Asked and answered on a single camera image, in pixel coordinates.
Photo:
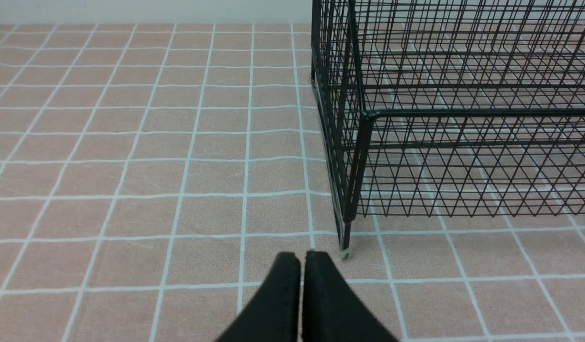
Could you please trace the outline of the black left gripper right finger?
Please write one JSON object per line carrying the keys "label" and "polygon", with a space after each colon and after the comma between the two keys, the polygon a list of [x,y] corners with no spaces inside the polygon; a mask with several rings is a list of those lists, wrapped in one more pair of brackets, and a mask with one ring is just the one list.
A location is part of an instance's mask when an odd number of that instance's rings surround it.
{"label": "black left gripper right finger", "polygon": [[396,342],[323,251],[308,251],[302,299],[304,342]]}

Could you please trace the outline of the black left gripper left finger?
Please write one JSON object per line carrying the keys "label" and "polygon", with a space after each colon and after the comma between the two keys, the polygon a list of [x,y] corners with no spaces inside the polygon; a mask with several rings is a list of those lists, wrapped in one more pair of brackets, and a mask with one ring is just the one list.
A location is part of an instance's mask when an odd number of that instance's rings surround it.
{"label": "black left gripper left finger", "polygon": [[280,252],[262,285],[217,338],[218,342],[295,342],[301,288],[301,263]]}

